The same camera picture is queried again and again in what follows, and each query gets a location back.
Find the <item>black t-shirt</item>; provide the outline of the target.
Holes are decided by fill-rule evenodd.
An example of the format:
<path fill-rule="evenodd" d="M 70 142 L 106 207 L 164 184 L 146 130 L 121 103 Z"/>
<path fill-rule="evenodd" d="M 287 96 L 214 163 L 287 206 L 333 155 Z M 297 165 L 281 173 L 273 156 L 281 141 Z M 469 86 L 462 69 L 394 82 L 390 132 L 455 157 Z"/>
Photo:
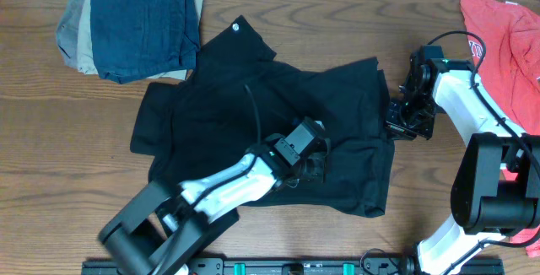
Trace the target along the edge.
<path fill-rule="evenodd" d="M 330 139 L 325 181 L 286 186 L 258 205 L 322 205 L 376 218 L 386 211 L 395 152 L 383 126 L 389 100 L 376 58 L 302 71 L 278 62 L 238 17 L 202 47 L 190 78 L 148 86 L 130 149 L 153 157 L 150 180 L 175 185 L 230 167 L 258 138 L 286 135 L 309 117 Z"/>

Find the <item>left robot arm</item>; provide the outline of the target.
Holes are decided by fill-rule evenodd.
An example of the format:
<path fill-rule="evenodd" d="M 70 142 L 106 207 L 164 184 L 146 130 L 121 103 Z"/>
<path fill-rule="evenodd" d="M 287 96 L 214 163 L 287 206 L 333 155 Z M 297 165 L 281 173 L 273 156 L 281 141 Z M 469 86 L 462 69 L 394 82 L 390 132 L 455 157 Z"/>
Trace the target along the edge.
<path fill-rule="evenodd" d="M 274 134 L 248 148 L 235 164 L 176 186 L 148 183 L 98 234 L 124 274 L 175 274 L 238 221 L 237 207 L 324 163 L 322 136 Z"/>

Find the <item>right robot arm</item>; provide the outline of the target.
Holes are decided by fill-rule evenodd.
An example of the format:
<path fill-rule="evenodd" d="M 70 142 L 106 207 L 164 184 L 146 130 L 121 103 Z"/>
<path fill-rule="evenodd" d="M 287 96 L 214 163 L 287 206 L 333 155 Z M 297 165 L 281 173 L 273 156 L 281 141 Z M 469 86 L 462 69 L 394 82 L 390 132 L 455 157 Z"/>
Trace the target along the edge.
<path fill-rule="evenodd" d="M 477 65 L 421 46 L 390 102 L 385 127 L 396 140 L 433 135 L 446 113 L 467 148 L 451 188 L 451 215 L 414 253 L 401 274 L 458 274 L 488 245 L 539 225 L 539 138 L 505 118 L 477 75 Z"/>

